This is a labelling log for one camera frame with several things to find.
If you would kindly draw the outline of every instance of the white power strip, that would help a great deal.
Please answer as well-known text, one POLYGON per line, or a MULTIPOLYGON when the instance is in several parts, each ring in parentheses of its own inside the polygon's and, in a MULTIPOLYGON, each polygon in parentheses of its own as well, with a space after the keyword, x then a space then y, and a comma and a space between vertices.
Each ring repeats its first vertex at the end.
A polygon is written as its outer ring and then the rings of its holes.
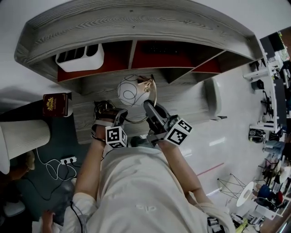
POLYGON ((67 161, 66 164, 69 164, 69 163, 71 163, 71 161, 70 161, 71 159, 73 159, 73 162, 77 162, 76 156, 63 158, 63 159, 60 160, 60 162, 61 162, 61 164, 65 165, 65 161, 67 161))

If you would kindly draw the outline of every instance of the wooden shelf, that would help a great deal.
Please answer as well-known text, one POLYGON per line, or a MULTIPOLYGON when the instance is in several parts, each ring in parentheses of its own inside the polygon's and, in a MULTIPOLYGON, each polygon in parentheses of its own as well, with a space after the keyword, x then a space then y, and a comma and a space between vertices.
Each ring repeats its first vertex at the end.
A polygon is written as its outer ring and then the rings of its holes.
POLYGON ((188 43, 173 42, 173 41, 159 41, 158 44, 163 43, 176 49, 177 54, 153 54, 145 52, 145 46, 153 44, 154 41, 138 41, 135 47, 135 54, 132 61, 132 69, 138 68, 167 68, 167 67, 181 67, 191 68, 195 67, 190 56, 186 53, 186 45, 188 43))
POLYGON ((101 68, 91 71, 65 72, 58 68, 58 82, 90 76, 110 71, 126 70, 131 49, 131 41, 119 41, 102 44, 104 50, 104 63, 101 68))
POLYGON ((200 73, 215 73, 220 74, 221 69, 217 58, 213 58, 210 61, 204 63, 203 65, 193 69, 191 72, 200 72, 200 73))

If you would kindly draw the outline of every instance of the tiled floor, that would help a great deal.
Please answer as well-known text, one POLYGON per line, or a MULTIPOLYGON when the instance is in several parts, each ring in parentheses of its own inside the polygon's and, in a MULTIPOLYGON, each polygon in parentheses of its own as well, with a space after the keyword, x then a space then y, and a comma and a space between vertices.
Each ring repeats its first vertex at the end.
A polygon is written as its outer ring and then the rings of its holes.
MULTIPOLYGON (((262 151, 262 144, 248 140, 249 125, 256 123, 263 111, 262 91, 253 91, 242 77, 248 72, 248 66, 243 66, 215 77, 221 93, 220 115, 227 119, 194 125, 193 133, 181 148, 197 174, 218 166, 199 176, 206 193, 217 190, 217 178, 227 177, 230 173, 242 182, 250 182, 267 155, 262 151)), ((230 199, 222 193, 211 198, 223 206, 230 199)), ((228 207, 234 210, 235 203, 233 199, 228 207)))

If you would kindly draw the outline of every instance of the book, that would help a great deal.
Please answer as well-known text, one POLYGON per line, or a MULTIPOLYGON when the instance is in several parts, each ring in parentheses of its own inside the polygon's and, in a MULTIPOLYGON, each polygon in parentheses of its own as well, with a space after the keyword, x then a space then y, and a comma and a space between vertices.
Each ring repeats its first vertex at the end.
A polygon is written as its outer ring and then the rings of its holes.
POLYGON ((68 94, 45 94, 42 115, 44 117, 65 117, 68 115, 68 94))

